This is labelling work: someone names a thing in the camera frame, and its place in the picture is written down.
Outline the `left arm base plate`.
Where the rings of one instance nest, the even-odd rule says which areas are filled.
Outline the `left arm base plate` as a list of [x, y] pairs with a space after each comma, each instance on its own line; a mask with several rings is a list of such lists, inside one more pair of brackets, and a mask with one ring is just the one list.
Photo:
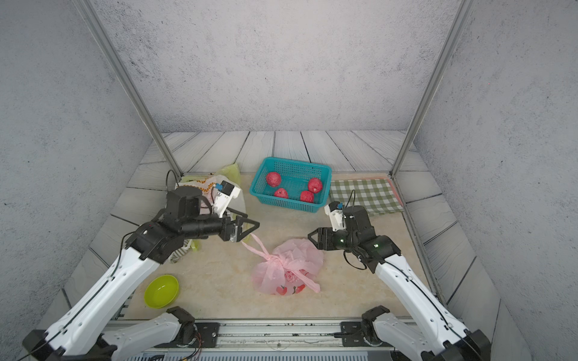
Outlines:
[[216, 348], [221, 324], [218, 322], [195, 323], [201, 348]]

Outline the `pink strawberry plastic bag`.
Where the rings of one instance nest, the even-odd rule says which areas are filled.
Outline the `pink strawberry plastic bag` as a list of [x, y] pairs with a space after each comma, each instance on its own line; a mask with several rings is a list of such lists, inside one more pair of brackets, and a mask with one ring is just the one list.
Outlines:
[[321, 286], [315, 278], [323, 268], [324, 254], [313, 243], [307, 239], [290, 239], [268, 251], [255, 234], [251, 237], [258, 247], [243, 246], [261, 258], [251, 273], [251, 282], [257, 292], [290, 296], [310, 289], [320, 293]]

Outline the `white plastic bag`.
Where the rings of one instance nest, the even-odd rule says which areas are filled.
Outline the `white plastic bag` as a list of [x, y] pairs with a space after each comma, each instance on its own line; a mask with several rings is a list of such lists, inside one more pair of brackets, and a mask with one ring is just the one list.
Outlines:
[[[216, 184], [221, 184], [223, 181], [227, 181], [236, 187], [239, 186], [239, 183], [235, 183], [233, 180], [230, 180], [228, 177], [222, 174], [200, 177], [191, 176], [187, 180], [183, 178], [182, 182], [179, 182], [179, 186], [195, 187], [200, 189], [204, 197], [206, 197], [209, 201], [209, 204], [213, 205], [215, 198], [217, 197], [217, 191], [214, 190], [214, 187]], [[239, 195], [230, 202], [228, 207], [243, 213], [246, 212], [245, 199], [242, 190], [240, 191]]]

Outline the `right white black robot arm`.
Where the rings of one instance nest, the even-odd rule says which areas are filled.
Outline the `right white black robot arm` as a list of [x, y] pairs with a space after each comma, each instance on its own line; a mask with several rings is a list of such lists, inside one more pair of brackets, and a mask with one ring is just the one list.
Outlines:
[[359, 338], [372, 347], [384, 344], [409, 360], [489, 360], [492, 344], [481, 331], [469, 330], [454, 317], [415, 275], [400, 248], [388, 237], [378, 236], [366, 209], [331, 202], [325, 206], [330, 227], [320, 227], [308, 239], [322, 251], [354, 255], [363, 269], [383, 281], [409, 311], [412, 328], [384, 306], [361, 317], [357, 330], [342, 339]]

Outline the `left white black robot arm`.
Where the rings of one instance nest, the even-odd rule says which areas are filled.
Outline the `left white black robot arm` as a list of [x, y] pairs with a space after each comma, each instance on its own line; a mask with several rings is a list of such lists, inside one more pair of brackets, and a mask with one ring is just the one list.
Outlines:
[[197, 340], [194, 317], [181, 307], [152, 320], [106, 332], [114, 313], [135, 289], [189, 239], [219, 236], [240, 242], [260, 226], [230, 208], [240, 189], [227, 181], [216, 185], [214, 202], [195, 187], [166, 194], [166, 207], [129, 233], [117, 259], [99, 281], [48, 329], [35, 329], [23, 347], [37, 360], [124, 360], [161, 344], [186, 346]]

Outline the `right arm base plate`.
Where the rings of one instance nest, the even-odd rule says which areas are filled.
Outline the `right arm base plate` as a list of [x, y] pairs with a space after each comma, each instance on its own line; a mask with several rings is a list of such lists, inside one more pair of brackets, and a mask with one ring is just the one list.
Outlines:
[[365, 321], [343, 321], [340, 331], [333, 334], [334, 338], [342, 341], [343, 347], [371, 346], [376, 340], [370, 324]]

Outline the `red apple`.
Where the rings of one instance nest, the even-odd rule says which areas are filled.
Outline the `red apple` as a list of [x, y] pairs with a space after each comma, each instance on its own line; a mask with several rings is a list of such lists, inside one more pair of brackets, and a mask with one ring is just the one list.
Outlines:
[[271, 171], [266, 175], [266, 183], [273, 188], [279, 187], [281, 185], [282, 178], [278, 172]]
[[278, 188], [275, 192], [274, 192], [274, 197], [278, 197], [278, 198], [282, 198], [282, 199], [287, 199], [288, 198], [288, 192], [285, 188]]
[[300, 194], [300, 201], [307, 202], [307, 203], [314, 203], [315, 202], [315, 194], [311, 191], [304, 190]]
[[323, 182], [317, 178], [311, 178], [308, 182], [308, 191], [314, 194], [320, 193], [323, 190]]

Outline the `yellow-green avocado plastic bag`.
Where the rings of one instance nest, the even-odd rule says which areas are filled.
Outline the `yellow-green avocado plastic bag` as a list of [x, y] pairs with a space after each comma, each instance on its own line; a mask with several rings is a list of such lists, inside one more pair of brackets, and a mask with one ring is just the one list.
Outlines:
[[[185, 180], [187, 180], [189, 177], [191, 176], [212, 176], [212, 175], [218, 175], [218, 174], [222, 174], [226, 177], [228, 177], [230, 180], [234, 181], [235, 183], [239, 183], [239, 188], [241, 187], [241, 176], [240, 176], [240, 171], [239, 171], [239, 167], [236, 163], [232, 164], [232, 165], [227, 165], [224, 168], [220, 169], [219, 171], [217, 171], [216, 173], [211, 173], [211, 174], [201, 174], [201, 175], [188, 175], [188, 176], [184, 176], [183, 178]], [[180, 188], [179, 186], [179, 182], [175, 184], [175, 186], [173, 186], [173, 189], [176, 190], [177, 188]], [[212, 205], [210, 205], [210, 207], [207, 206], [206, 203], [204, 203], [203, 201], [200, 201], [200, 216], [204, 216], [210, 213], [210, 210], [212, 210]], [[192, 239], [194, 241], [194, 243], [191, 246], [190, 251], [199, 251], [200, 250], [200, 240], [199, 239]]]

